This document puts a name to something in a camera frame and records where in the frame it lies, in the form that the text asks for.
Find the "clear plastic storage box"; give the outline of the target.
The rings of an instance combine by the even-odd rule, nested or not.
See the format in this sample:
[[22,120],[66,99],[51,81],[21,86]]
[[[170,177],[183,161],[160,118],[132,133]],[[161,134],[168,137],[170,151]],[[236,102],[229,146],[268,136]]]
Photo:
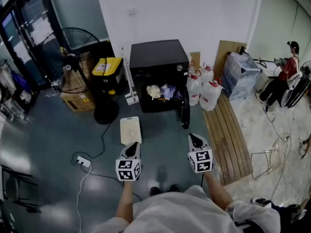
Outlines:
[[254,88],[262,70],[247,54],[232,52],[221,74],[222,86],[229,100],[244,99]]

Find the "black framed glass door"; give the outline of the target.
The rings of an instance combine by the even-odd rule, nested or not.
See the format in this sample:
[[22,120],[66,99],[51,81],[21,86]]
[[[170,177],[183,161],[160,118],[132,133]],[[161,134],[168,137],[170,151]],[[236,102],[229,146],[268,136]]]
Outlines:
[[58,30],[51,0],[0,0],[0,52],[8,52],[12,69],[36,91],[54,79],[41,44]]

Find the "cream clothes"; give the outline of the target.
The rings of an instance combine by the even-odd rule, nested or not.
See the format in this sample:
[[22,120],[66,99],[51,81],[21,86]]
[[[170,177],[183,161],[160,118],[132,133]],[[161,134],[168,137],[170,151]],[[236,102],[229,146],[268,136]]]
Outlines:
[[161,97],[161,90],[158,85],[151,85],[146,87],[146,92],[151,96],[152,100]]

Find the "white power strip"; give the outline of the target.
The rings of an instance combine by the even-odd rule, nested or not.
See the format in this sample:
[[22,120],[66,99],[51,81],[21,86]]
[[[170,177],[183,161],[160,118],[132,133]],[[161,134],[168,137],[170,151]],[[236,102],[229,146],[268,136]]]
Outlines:
[[91,166],[91,162],[88,159],[86,159],[86,158],[84,158],[82,156],[78,156],[77,157],[76,163],[78,163],[78,164],[80,164],[80,165],[82,165],[84,167],[90,167]]

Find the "large cardboard sheet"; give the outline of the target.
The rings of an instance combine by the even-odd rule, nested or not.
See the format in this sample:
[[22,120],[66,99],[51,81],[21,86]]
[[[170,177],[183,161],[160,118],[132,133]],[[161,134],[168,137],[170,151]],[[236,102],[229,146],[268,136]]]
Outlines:
[[247,43],[220,40],[214,63],[214,79],[220,78],[227,56],[232,52],[239,52],[241,47],[247,48]]

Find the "black washing machine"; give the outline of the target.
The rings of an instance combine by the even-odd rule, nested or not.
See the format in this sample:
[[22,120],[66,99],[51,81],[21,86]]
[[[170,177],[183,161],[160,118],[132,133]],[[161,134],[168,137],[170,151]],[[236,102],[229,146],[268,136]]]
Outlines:
[[177,101],[153,99],[147,87],[172,85],[182,94],[186,89],[188,57],[178,39],[137,43],[131,46],[130,73],[144,113],[177,109]]

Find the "person's white shirt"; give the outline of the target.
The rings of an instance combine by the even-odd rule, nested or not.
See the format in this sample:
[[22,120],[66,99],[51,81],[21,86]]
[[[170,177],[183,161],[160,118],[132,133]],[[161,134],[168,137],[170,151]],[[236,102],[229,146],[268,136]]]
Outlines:
[[113,217],[92,233],[280,233],[280,216],[272,208],[240,200],[217,206],[200,186],[167,192],[133,206],[133,221]]

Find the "brown cardboard box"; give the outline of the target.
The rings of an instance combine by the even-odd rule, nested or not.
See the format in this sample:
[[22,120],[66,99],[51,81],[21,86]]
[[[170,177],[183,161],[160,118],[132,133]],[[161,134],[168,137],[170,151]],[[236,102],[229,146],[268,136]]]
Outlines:
[[60,86],[61,98],[74,112],[94,110],[95,99],[88,87],[93,83],[92,70],[94,68],[90,52],[81,54],[78,64],[83,74],[78,70],[63,69],[63,84]]

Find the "person's left forearm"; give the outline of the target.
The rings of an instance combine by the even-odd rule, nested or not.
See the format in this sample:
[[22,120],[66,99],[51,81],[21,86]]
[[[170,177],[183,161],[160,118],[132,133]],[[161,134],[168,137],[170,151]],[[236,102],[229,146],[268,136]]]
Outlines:
[[133,198],[132,198],[133,182],[124,182],[122,195],[117,207],[115,217],[122,218],[128,223],[133,221]]

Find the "person's right forearm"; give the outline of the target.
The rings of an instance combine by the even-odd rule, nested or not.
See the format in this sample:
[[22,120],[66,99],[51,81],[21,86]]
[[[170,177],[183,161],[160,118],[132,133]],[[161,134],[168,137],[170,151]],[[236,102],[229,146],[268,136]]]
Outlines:
[[204,172],[203,176],[207,182],[212,201],[225,211],[233,202],[233,198],[210,171]]

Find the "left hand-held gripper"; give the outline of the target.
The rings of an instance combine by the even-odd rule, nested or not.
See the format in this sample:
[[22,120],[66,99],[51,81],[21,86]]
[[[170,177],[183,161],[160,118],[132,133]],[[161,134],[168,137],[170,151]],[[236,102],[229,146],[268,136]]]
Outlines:
[[122,182],[136,181],[142,170],[140,143],[134,142],[125,146],[121,151],[121,157],[127,159],[117,159],[115,162],[115,171],[118,180]]

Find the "cream plastic laundry basket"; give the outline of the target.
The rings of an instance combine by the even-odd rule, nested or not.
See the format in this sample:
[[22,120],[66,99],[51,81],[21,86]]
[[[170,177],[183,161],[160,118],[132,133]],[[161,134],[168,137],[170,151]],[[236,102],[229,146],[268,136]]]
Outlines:
[[122,118],[120,120],[120,131],[122,144],[127,146],[135,142],[142,143],[138,116]]

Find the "black pedestal fan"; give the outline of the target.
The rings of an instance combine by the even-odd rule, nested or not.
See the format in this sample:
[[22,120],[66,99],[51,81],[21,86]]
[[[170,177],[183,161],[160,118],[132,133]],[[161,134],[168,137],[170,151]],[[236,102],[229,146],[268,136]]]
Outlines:
[[[58,33],[51,33],[41,44],[43,53],[47,54],[48,66],[52,68],[55,76],[51,81],[51,87],[61,96],[60,86],[63,84],[63,69],[78,70],[80,55],[90,52],[94,67],[100,58],[107,58],[100,40],[87,30],[66,27]],[[88,86],[95,99],[94,119],[97,123],[107,125],[112,123],[119,114],[117,102],[113,101],[108,92],[105,92],[93,78],[92,85]]]

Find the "wooden slat panel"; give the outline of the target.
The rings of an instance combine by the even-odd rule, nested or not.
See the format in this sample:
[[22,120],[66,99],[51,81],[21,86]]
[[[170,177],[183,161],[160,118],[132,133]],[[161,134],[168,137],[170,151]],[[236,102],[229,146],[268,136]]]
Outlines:
[[222,92],[212,111],[203,111],[214,168],[222,185],[229,185],[253,173],[249,151],[233,108]]

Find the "small cardboard sheet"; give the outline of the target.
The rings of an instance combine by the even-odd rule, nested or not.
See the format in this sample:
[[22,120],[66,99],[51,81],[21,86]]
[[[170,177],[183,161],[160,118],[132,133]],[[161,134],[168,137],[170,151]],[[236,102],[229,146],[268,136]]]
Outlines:
[[199,51],[190,52],[190,65],[194,67],[195,70],[198,70],[200,68],[200,57],[201,53]]

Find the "lavender clothes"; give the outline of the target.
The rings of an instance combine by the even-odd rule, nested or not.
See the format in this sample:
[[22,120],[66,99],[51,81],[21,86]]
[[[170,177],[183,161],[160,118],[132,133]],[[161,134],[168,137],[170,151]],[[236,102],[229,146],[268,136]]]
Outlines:
[[180,91],[174,85],[163,85],[160,88],[161,98],[164,100],[181,99]]

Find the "black metal frame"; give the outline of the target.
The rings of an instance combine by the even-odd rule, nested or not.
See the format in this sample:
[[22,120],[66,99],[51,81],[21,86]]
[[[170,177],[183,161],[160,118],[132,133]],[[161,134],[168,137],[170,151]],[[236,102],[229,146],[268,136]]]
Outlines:
[[2,199],[10,201],[16,205],[24,207],[28,213],[40,213],[37,204],[30,203],[30,198],[21,196],[21,184],[26,186],[37,187],[33,176],[12,170],[10,167],[0,165],[0,191],[2,192]]

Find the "black bin with yellow lid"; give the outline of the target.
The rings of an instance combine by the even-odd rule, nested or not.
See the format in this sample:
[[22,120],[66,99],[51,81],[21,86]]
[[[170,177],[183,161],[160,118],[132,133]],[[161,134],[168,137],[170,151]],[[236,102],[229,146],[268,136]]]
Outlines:
[[110,95],[122,93],[123,59],[116,57],[100,58],[92,70],[92,75],[100,88]]

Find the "white long-handled cleaning tool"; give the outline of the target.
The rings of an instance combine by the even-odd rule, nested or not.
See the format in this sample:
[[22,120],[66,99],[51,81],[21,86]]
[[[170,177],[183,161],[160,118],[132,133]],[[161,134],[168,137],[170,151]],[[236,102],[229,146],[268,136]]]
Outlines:
[[129,93],[125,95],[125,99],[128,105],[133,105],[135,103],[138,103],[139,99],[138,99],[137,92],[134,90],[134,83],[133,83],[132,75],[130,73],[129,64],[126,62],[126,59],[125,59],[123,47],[121,47],[121,56],[123,59],[123,66],[125,69],[125,74],[126,74],[126,78],[127,78],[128,86],[129,86]]

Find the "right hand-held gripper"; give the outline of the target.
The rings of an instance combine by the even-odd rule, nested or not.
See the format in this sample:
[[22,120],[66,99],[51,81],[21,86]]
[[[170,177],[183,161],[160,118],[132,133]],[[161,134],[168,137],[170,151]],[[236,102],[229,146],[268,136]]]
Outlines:
[[190,133],[188,135],[188,143],[189,164],[194,172],[203,173],[211,171],[213,168],[213,153],[207,140],[198,134]]

